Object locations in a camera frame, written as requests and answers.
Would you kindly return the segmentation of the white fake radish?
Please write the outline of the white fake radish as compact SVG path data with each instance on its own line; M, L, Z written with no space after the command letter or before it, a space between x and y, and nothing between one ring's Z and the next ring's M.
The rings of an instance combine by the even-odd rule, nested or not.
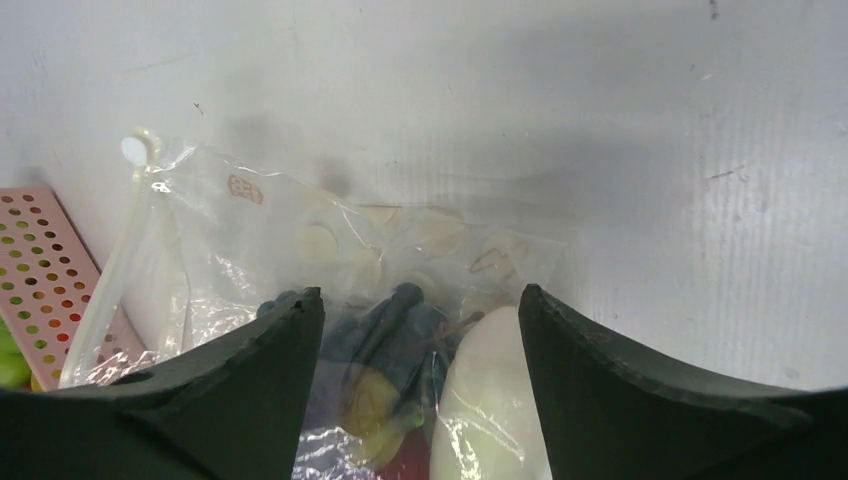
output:
M438 408L429 477L552 477L517 307L492 311L460 342Z

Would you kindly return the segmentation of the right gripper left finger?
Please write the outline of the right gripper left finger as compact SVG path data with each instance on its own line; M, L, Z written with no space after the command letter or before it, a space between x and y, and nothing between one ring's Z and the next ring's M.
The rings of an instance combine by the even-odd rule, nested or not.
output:
M310 287L112 384L1 393L5 479L287 479L325 320Z

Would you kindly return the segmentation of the clear zip top bag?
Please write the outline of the clear zip top bag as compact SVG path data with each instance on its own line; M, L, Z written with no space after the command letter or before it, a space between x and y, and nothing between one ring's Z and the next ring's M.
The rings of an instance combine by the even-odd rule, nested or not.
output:
M482 216L432 206L353 205L279 172L139 129L129 220L102 271L60 378L107 385L242 327L308 287L336 312L367 312L413 283L463 337L529 284L546 286L565 248ZM438 411L355 436L301 427L296 479L378 479L405 436L430 446Z

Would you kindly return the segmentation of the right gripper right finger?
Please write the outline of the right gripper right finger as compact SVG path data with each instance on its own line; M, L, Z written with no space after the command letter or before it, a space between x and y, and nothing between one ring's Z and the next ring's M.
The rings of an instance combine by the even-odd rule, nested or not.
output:
M843 479L847 391L743 380L662 354L540 286L519 323L556 479Z

